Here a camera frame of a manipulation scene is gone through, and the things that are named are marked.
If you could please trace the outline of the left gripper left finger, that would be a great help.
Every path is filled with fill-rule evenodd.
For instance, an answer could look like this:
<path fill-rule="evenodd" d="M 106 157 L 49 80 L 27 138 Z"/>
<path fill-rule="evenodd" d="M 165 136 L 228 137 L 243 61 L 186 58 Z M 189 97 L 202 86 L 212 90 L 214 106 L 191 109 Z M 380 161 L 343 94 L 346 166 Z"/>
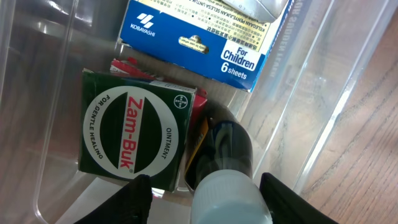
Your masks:
<path fill-rule="evenodd" d="M 141 174 L 76 223 L 146 224 L 151 203 L 150 177 Z"/>

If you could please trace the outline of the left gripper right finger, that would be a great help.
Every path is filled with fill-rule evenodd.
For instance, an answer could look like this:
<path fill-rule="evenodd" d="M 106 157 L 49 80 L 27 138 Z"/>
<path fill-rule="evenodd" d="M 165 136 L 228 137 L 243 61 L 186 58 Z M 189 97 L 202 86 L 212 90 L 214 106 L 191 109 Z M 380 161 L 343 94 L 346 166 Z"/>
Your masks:
<path fill-rule="evenodd" d="M 271 173 L 262 174 L 259 190 L 275 224 L 337 224 Z"/>

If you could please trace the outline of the red medicine box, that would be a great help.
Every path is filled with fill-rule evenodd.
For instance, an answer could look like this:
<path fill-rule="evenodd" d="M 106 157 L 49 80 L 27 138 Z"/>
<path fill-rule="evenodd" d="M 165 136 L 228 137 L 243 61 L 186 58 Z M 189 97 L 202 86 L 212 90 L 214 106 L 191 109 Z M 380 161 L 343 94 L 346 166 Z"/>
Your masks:
<path fill-rule="evenodd" d="M 127 60 L 118 60 L 118 59 L 114 58 L 111 62 L 110 70 L 114 71 L 114 72 L 126 73 L 135 78 L 158 80 L 158 81 L 162 81 L 162 82 L 177 84 L 177 85 L 184 86 L 184 87 L 196 88 L 197 92 L 195 93 L 193 110 L 192 110 L 192 115 L 190 118 L 190 125 L 189 125 L 190 130 L 192 130 L 194 128 L 194 125 L 197 122 L 197 120 L 207 102 L 206 90 L 204 90 L 200 87 L 195 87 L 191 84 L 187 84 L 187 83 L 184 83 L 182 81 L 179 81 L 179 80 L 176 80 L 173 78 L 164 77 L 162 75 L 158 75 L 156 73 L 148 71 L 148 70 L 144 69 L 144 67 L 140 66 L 138 64 L 137 60 L 132 57 L 129 57 Z"/>

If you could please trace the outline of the dark bottle white cap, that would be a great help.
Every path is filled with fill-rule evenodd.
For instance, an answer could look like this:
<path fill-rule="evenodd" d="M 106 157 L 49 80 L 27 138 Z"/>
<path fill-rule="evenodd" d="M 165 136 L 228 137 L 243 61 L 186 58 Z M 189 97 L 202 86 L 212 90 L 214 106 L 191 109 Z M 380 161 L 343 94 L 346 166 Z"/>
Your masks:
<path fill-rule="evenodd" d="M 196 140 L 185 166 L 193 193 L 191 223 L 272 223 L 252 180 L 252 142 L 230 110 L 210 100 L 196 124 Z"/>

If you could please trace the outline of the blue white medicine box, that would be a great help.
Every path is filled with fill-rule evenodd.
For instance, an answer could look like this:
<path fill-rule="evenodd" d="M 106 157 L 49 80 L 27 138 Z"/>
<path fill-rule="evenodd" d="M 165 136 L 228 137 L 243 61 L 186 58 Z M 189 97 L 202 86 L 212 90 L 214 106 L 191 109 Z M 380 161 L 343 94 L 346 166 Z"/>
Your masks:
<path fill-rule="evenodd" d="M 129 1 L 119 41 L 252 92 L 293 3 L 274 22 L 259 22 L 217 0 Z"/>

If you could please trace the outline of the green box round logo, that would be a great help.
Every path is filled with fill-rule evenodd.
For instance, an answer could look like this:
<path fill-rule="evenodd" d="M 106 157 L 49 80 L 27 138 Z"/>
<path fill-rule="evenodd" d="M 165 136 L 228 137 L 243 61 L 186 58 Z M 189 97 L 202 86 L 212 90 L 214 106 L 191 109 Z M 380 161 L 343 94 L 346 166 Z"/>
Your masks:
<path fill-rule="evenodd" d="M 130 181 L 178 183 L 196 89 L 125 73 L 82 73 L 78 169 Z"/>

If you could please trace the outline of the white Panadol box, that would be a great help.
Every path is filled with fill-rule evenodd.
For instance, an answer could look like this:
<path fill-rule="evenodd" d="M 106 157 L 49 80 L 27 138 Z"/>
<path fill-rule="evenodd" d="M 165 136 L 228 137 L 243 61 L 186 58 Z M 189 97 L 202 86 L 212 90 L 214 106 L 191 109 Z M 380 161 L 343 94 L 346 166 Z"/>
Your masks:
<path fill-rule="evenodd" d="M 288 0 L 223 0 L 224 3 L 259 21 L 274 22 Z"/>

